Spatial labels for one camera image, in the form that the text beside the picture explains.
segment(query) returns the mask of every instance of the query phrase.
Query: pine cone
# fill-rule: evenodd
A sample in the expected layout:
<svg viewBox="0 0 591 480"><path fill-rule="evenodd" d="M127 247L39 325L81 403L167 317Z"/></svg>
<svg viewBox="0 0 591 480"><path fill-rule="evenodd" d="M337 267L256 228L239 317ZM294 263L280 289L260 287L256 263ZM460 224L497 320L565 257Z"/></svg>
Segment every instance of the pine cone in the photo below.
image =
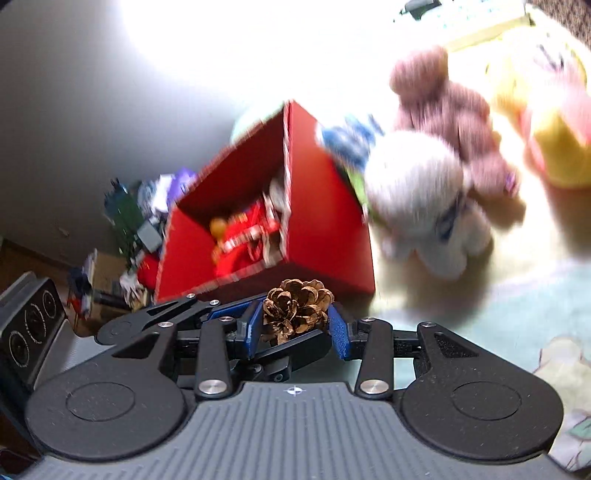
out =
<svg viewBox="0 0 591 480"><path fill-rule="evenodd" d="M281 345L314 328L325 330L335 296L319 280L284 280L263 300L264 341Z"/></svg>

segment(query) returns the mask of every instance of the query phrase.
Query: yellow stuffed animal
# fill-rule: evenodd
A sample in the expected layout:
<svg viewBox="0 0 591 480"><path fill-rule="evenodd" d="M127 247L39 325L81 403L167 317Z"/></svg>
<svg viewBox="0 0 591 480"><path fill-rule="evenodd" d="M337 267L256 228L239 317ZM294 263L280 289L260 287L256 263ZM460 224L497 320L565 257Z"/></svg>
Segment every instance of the yellow stuffed animal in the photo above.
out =
<svg viewBox="0 0 591 480"><path fill-rule="evenodd" d="M580 60L538 27L509 30L497 42L486 69L491 107L521 131L549 183L591 186L591 97Z"/></svg>

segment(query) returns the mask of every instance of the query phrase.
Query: brown carpet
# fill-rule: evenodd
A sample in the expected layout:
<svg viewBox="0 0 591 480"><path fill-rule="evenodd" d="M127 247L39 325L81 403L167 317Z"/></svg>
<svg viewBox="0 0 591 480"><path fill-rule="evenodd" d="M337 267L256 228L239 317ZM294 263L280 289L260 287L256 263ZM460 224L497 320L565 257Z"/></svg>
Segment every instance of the brown carpet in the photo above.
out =
<svg viewBox="0 0 591 480"><path fill-rule="evenodd" d="M528 0L591 48L591 7L584 0Z"/></svg>

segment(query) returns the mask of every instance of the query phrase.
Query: silver bolt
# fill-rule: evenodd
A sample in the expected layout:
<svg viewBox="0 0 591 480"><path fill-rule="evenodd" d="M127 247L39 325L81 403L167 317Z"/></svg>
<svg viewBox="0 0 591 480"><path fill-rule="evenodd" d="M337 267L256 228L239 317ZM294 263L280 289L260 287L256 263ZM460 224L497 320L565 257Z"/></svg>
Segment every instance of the silver bolt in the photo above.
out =
<svg viewBox="0 0 591 480"><path fill-rule="evenodd" d="M384 380L377 380L375 378L361 382L359 388L362 392L368 395L378 395L388 391L390 386Z"/></svg>
<svg viewBox="0 0 591 480"><path fill-rule="evenodd" d="M199 384L199 390L206 395L217 395L224 393L228 389L226 383L217 378L211 380L204 380Z"/></svg>

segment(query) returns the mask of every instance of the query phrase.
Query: open red box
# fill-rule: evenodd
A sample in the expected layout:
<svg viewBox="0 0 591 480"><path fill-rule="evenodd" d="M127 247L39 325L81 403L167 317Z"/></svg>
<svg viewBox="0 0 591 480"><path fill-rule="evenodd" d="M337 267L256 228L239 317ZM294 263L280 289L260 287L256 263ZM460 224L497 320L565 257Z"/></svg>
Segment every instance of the open red box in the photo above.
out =
<svg viewBox="0 0 591 480"><path fill-rule="evenodd" d="M239 300L286 278L318 279L336 296L375 291L369 231L359 203L330 157L316 144L316 120L295 102L224 149L173 208L158 270L158 302L196 293ZM209 222L253 201L284 168L291 213L284 221L283 259L216 278Z"/></svg>

